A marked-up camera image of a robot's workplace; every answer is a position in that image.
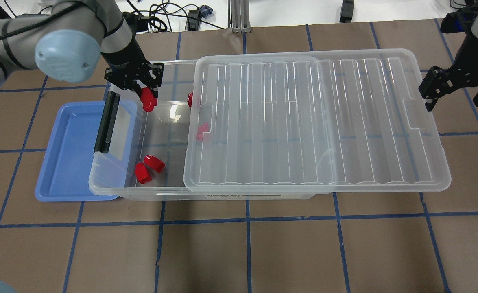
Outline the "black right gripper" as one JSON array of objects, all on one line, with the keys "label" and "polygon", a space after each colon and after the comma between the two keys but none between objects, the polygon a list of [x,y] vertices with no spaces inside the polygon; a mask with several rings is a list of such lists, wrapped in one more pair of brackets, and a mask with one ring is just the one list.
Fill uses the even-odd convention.
[{"label": "black right gripper", "polygon": [[[437,100],[462,88],[478,87],[478,62],[456,62],[448,69],[430,67],[419,86],[419,92],[425,100],[425,107],[432,112]],[[478,92],[474,96],[474,105],[478,107]]]}]

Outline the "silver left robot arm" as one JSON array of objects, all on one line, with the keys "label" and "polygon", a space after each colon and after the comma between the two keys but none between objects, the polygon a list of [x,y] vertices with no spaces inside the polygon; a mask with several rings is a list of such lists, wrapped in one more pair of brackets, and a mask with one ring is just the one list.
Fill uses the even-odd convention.
[{"label": "silver left robot arm", "polygon": [[0,88],[19,70],[85,82],[101,58],[104,77],[121,90],[157,93],[162,85],[163,63],[146,59],[114,0],[57,0],[49,15],[0,19]]}]

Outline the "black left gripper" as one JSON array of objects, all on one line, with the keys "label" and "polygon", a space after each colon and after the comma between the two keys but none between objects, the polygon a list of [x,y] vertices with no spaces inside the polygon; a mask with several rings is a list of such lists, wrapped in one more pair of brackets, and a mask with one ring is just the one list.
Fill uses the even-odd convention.
[{"label": "black left gripper", "polygon": [[132,90],[137,95],[142,94],[142,85],[149,87],[155,100],[159,96],[159,87],[163,79],[163,63],[126,63],[110,65],[104,74],[105,80],[121,90]]}]

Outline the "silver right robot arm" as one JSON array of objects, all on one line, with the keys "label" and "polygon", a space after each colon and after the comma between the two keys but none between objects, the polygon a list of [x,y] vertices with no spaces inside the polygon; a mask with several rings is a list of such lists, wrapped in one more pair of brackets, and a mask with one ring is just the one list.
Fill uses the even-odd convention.
[{"label": "silver right robot arm", "polygon": [[[449,68],[431,67],[423,78],[419,92],[427,111],[432,111],[445,95],[478,87],[478,0],[467,0],[463,7],[447,13],[439,30],[446,35],[462,32],[465,38]],[[478,92],[473,104],[478,107]]]}]

